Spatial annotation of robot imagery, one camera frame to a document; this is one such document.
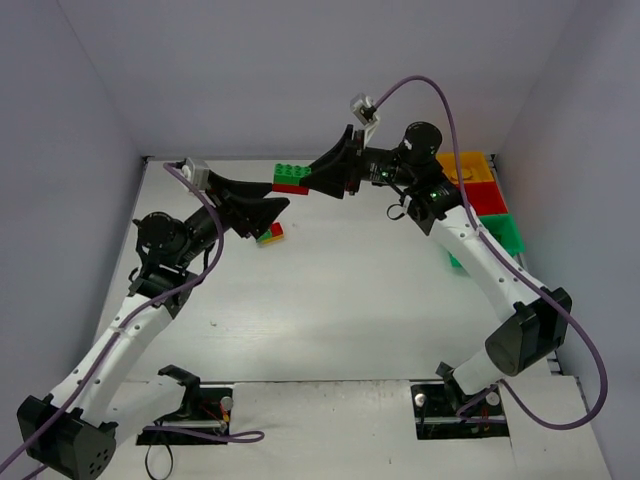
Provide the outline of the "green red flower lego stack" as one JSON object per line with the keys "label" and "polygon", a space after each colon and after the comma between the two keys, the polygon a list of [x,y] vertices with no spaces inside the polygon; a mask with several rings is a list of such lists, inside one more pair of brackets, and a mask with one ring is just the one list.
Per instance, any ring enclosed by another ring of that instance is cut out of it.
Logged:
{"label": "green red flower lego stack", "polygon": [[277,163],[273,170],[272,191],[294,195],[307,195],[309,188],[301,186],[302,179],[311,174],[306,166]]}

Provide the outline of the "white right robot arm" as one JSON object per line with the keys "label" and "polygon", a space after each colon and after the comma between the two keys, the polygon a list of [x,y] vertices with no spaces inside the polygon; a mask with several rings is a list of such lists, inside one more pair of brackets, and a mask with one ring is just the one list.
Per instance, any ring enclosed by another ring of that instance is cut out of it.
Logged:
{"label": "white right robot arm", "polygon": [[470,359],[439,368],[458,394],[471,396],[517,376],[561,346],[567,323],[548,302],[569,309],[572,301],[564,289],[549,290],[529,275],[477,215],[465,210],[459,188],[436,159],[441,143],[440,130],[427,122],[410,124],[391,150],[365,146],[363,131],[347,126],[300,183],[337,199],[357,193],[362,181],[390,187],[417,227],[457,259],[501,323]]}

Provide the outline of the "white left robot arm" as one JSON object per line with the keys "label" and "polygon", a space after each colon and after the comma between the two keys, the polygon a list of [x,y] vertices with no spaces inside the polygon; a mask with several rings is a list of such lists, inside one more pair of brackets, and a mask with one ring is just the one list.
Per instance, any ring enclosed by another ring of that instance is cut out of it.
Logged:
{"label": "white left robot arm", "polygon": [[134,220],[141,265],[116,317],[72,372],[43,398],[27,397],[17,418],[22,451],[68,479],[96,479],[117,447],[166,415],[188,417],[202,402],[198,376],[161,368],[139,400],[112,400],[132,367],[186,305],[219,262],[224,235],[259,238],[289,206],[264,182],[233,181],[207,170],[184,177],[166,164],[201,202],[185,220],[152,212]]}

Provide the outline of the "green red yellow lego stack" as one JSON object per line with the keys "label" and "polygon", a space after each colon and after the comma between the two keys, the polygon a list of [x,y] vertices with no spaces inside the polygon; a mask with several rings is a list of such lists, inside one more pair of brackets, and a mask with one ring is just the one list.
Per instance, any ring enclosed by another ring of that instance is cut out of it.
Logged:
{"label": "green red yellow lego stack", "polygon": [[267,231],[256,239],[258,245],[266,245],[284,238],[284,230],[280,222],[274,222]]}

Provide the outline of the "green yellow oval lego stack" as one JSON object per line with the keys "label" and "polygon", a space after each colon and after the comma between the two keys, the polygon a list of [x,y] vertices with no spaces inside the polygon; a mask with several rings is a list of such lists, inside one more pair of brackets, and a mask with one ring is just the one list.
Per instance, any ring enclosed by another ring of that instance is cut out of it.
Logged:
{"label": "green yellow oval lego stack", "polygon": [[458,175],[458,172],[456,170],[452,171],[451,174],[452,174],[452,179],[455,182],[458,182],[460,178],[462,178],[464,181],[470,181],[474,178],[474,172],[469,169],[462,169],[461,175]]}

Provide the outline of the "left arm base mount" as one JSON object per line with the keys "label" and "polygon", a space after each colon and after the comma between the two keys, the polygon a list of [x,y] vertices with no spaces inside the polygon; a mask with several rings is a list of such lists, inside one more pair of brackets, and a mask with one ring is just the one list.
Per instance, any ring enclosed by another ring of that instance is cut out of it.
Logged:
{"label": "left arm base mount", "polygon": [[[154,425],[180,428],[216,437],[230,433],[231,413],[223,410],[224,398],[233,399],[232,384],[202,384],[201,399],[196,401],[190,414],[167,414],[154,421]],[[215,446],[226,445],[226,440],[208,440],[174,431],[147,431],[135,437],[136,446]]]}

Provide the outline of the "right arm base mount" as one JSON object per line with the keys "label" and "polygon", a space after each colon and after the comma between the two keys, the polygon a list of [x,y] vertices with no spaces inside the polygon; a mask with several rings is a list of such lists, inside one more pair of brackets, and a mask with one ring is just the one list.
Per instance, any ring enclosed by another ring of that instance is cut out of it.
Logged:
{"label": "right arm base mount", "polygon": [[416,437],[420,441],[480,440],[510,436],[502,398],[490,391],[461,414],[442,382],[413,383],[410,387]]}

